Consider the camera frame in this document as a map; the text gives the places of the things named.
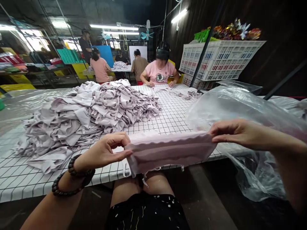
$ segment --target hair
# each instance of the hair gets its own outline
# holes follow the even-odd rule
[[[87,29],[82,29],[82,35],[85,35],[85,34],[90,34],[90,32]]]
[[[141,52],[140,52],[139,49],[136,49],[136,50],[134,51],[134,56],[138,56],[138,55],[141,55]]]
[[[94,61],[98,61],[98,59],[99,59],[99,54],[100,54],[99,49],[98,49],[97,47],[94,47],[94,48],[92,49],[92,58],[93,58]]]
[[[156,59],[164,60],[165,63],[167,63],[169,60],[169,52],[169,44],[165,41],[161,41],[157,47]]]

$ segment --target pink t-shirt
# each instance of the pink t-shirt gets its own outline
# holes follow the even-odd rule
[[[149,80],[153,83],[167,84],[167,79],[169,78],[169,76],[173,75],[175,71],[175,66],[172,63],[167,62],[164,68],[159,69],[157,66],[157,62],[153,61],[148,64],[145,70],[147,72]]]
[[[97,82],[109,81],[109,77],[106,72],[106,60],[104,60],[102,57],[100,57],[97,61],[91,58],[90,64],[91,64],[91,67],[93,67],[95,71]]]

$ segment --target black shirt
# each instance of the black shirt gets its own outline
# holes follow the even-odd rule
[[[84,59],[85,61],[90,64],[90,59],[91,59],[91,53],[88,52],[86,50],[86,48],[91,48],[91,45],[88,41],[84,40],[82,37],[79,38],[79,44],[81,46],[81,49],[82,49],[82,53],[83,53],[83,56],[84,56]]]
[[[116,55],[115,61],[122,61],[123,63],[128,63],[127,58],[125,58],[124,56],[120,57],[119,55]]]

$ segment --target green basket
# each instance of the green basket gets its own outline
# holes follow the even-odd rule
[[[194,34],[194,40],[199,40],[200,43],[205,42],[209,34],[209,30],[206,29],[202,32]],[[211,37],[210,41],[218,41],[219,39]]]
[[[3,102],[2,102],[2,100],[0,99],[0,111],[3,110],[4,108],[5,108],[5,106],[4,106]]]

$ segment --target fluorescent light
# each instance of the fluorescent light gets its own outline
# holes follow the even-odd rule
[[[63,21],[53,21],[52,24],[53,24],[54,28],[57,28],[57,29],[70,28],[70,25],[68,25],[66,22],[63,22]]]
[[[0,25],[0,30],[7,30],[7,31],[14,31],[16,30],[15,27],[12,27],[12,26],[5,26],[5,25]]]
[[[118,26],[104,26],[104,25],[93,25],[93,24],[91,24],[90,27],[100,28],[100,29],[138,30],[137,27],[118,27]]]
[[[183,16],[185,16],[187,9],[181,11],[176,17],[172,19],[172,23],[179,21]]]
[[[104,31],[104,34],[123,34],[123,35],[139,35],[139,32],[117,32],[117,31]]]

